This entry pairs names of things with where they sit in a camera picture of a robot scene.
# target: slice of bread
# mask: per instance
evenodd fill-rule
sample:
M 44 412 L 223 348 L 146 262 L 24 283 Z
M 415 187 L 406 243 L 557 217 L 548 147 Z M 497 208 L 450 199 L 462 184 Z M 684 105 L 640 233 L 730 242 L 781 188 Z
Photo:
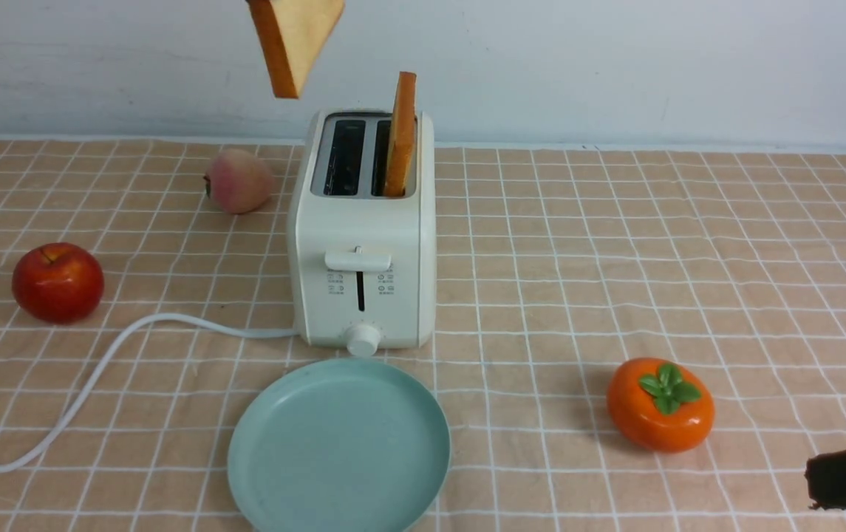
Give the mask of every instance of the slice of bread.
M 416 149 L 416 74 L 400 72 L 396 82 L 393 118 L 386 149 L 386 182 L 383 195 L 399 198 L 406 193 L 409 164 Z
M 247 0 L 275 98 L 301 97 L 344 0 Z

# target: orange persimmon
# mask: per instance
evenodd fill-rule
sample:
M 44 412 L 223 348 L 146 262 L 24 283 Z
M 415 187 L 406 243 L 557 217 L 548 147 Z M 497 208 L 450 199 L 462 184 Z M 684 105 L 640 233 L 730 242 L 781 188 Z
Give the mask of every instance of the orange persimmon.
M 662 359 L 636 358 L 616 368 L 606 405 L 621 434 L 650 451 L 692 450 L 715 422 L 715 401 L 706 385 Z

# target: apple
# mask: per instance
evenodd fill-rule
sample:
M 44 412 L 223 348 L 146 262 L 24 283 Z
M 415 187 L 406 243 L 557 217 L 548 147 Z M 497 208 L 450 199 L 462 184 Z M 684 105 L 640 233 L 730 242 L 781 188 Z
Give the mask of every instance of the apple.
M 12 272 L 12 296 L 37 319 L 70 324 L 93 313 L 104 296 L 104 270 L 70 242 L 52 242 L 26 253 Z

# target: white cable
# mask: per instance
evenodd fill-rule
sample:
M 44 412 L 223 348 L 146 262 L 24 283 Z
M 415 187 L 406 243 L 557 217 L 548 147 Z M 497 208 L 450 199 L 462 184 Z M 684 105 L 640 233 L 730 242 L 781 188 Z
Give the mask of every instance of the white cable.
M 135 323 L 130 324 L 130 326 L 125 330 L 121 331 L 119 336 L 113 341 L 113 343 L 111 343 L 111 346 L 108 347 L 108 350 L 104 353 L 101 361 L 99 361 L 98 367 L 95 367 L 94 373 L 91 374 L 91 377 L 88 377 L 88 381 L 84 384 L 84 388 L 82 388 L 81 393 L 79 393 L 78 397 L 75 398 L 75 402 L 72 402 L 71 408 L 68 408 L 68 411 L 62 415 L 61 419 L 58 420 L 58 423 L 55 424 L 55 427 L 51 430 L 51 432 L 48 432 L 48 435 L 42 439 L 42 441 L 38 442 L 38 445 L 35 445 L 35 448 L 24 454 L 23 457 L 18 458 L 18 460 L 13 462 L 9 462 L 8 464 L 0 464 L 0 474 L 7 474 L 7 472 L 15 471 L 15 469 L 23 467 L 25 464 L 34 460 L 39 454 L 45 452 L 45 450 L 48 449 L 48 445 L 51 445 L 52 442 L 55 441 L 55 438 L 57 438 L 58 435 L 64 431 L 65 427 L 71 423 L 71 420 L 78 413 L 78 410 L 81 410 L 84 401 L 87 400 L 89 394 L 91 394 L 92 388 L 94 388 L 95 384 L 98 383 L 98 378 L 101 376 L 101 373 L 104 372 L 104 368 L 108 366 L 108 363 L 111 361 L 113 356 L 115 356 L 117 348 L 121 346 L 123 341 L 132 335 L 135 330 L 145 326 L 145 324 L 160 321 L 195 324 L 197 327 L 205 327 L 206 329 L 214 330 L 217 333 L 228 334 L 229 336 L 238 336 L 240 338 L 287 338 L 298 334 L 292 329 L 233 329 L 232 327 L 222 326 L 222 324 L 177 313 L 158 313 L 152 314 L 152 316 L 142 317 L 141 319 L 136 320 Z

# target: light blue plate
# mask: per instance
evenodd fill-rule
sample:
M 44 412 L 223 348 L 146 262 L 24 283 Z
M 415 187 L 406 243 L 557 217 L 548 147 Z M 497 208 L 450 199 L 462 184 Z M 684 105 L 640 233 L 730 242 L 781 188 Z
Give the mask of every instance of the light blue plate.
M 423 384 L 382 361 L 331 359 L 255 398 L 229 445 L 229 487 L 261 532 L 401 532 L 436 500 L 451 457 Z

